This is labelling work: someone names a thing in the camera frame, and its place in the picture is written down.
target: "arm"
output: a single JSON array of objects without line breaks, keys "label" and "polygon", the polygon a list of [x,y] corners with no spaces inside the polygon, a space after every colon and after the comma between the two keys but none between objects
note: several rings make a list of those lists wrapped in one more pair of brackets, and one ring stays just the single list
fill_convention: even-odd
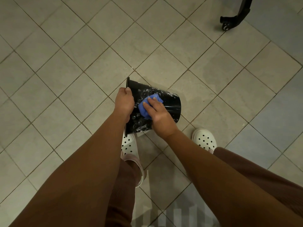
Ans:
[{"label": "arm", "polygon": [[222,226],[303,226],[303,220],[178,130],[162,103],[144,107],[153,129],[171,147]]},{"label": "arm", "polygon": [[51,174],[10,226],[104,226],[133,108],[131,90],[120,88],[113,113]]}]

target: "blue rag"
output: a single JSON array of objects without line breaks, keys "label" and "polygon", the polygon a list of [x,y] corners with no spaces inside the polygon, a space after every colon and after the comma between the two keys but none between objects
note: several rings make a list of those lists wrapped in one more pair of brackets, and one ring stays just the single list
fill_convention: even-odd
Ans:
[{"label": "blue rag", "polygon": [[153,95],[151,95],[151,96],[148,96],[148,97],[146,97],[144,100],[142,100],[142,102],[141,103],[139,103],[138,104],[138,108],[139,108],[139,111],[140,111],[140,113],[141,113],[141,115],[145,118],[145,119],[152,119],[151,117],[150,117],[150,115],[147,113],[147,111],[145,110],[145,108],[143,107],[143,102],[146,102],[146,103],[148,103],[148,105],[150,105],[150,103],[147,101],[147,99],[148,98],[154,98],[154,97],[156,97],[156,99],[159,101],[159,102],[161,102],[161,103],[163,103],[163,100],[159,97],[159,95],[156,93],[156,94],[153,94]]}]

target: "hand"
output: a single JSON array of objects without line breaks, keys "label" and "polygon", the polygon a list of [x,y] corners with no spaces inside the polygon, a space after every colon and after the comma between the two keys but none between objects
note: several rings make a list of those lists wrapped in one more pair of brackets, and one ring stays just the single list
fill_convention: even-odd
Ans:
[{"label": "hand", "polygon": [[165,140],[168,136],[179,131],[175,121],[172,119],[171,115],[162,103],[160,103],[155,97],[153,99],[148,98],[147,100],[152,107],[145,102],[143,103],[143,107],[151,116],[153,130],[158,136]]},{"label": "hand", "polygon": [[125,123],[129,121],[129,116],[134,109],[134,97],[129,87],[120,87],[115,99],[114,112],[125,118]]}]

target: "white crocs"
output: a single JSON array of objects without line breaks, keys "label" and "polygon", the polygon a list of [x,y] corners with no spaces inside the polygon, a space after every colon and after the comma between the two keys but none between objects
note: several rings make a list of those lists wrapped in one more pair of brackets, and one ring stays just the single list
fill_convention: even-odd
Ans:
[{"label": "white crocs", "polygon": [[214,149],[217,147],[216,140],[212,133],[203,128],[196,129],[191,135],[191,140],[209,152],[212,150],[211,153],[213,153]]},{"label": "white crocs", "polygon": [[122,146],[121,146],[121,159],[123,161],[127,161],[127,160],[134,161],[138,165],[138,167],[141,170],[142,177],[136,187],[141,186],[144,180],[144,170],[139,159],[138,148],[134,134],[127,135],[127,137],[125,137],[125,135],[123,134]]}]

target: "brown leggings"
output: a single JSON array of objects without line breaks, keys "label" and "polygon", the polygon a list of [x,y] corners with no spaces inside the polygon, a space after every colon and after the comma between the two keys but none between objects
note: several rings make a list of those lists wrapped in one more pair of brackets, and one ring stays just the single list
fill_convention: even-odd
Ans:
[{"label": "brown leggings", "polygon": [[[293,212],[303,217],[303,187],[222,147],[217,147],[214,150],[214,156],[217,156]],[[131,226],[134,190],[133,170],[121,160],[119,173],[108,205],[105,226]]]}]

